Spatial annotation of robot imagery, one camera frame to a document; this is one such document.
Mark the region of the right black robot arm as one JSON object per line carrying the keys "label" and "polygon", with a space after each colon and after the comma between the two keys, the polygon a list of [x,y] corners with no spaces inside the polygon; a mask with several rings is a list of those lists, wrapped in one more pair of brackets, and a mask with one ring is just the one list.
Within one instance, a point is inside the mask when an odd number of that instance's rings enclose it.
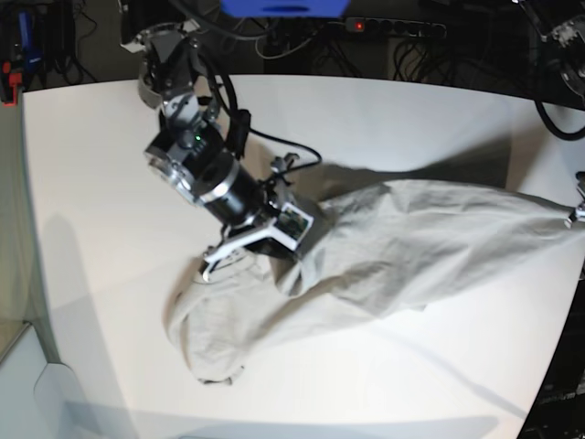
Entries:
{"label": "right black robot arm", "polygon": [[305,168],[298,151],[313,155],[313,166],[321,155],[278,139],[292,151],[273,158],[267,178],[254,178],[241,162],[249,135],[275,138],[252,128],[229,75],[200,45],[196,32],[214,24],[184,1],[121,1],[119,8],[122,46],[143,54],[139,96],[158,112],[160,132],[144,150],[147,165],[222,225],[219,244],[203,255],[201,278],[209,281],[247,252],[299,262],[323,236],[325,219],[295,196],[287,177]]}

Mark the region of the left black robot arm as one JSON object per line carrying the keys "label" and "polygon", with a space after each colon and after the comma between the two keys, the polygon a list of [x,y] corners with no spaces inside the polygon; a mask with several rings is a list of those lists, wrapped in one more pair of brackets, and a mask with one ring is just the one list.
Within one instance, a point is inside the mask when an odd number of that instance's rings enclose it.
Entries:
{"label": "left black robot arm", "polygon": [[[512,2],[522,9],[540,42],[549,47],[552,69],[584,106],[584,1]],[[584,140],[584,126],[564,131],[553,122],[542,100],[536,99],[535,105],[541,121],[554,137],[565,142]],[[575,223],[584,223],[584,171],[579,171],[575,178],[581,202],[565,219],[568,229]]]}

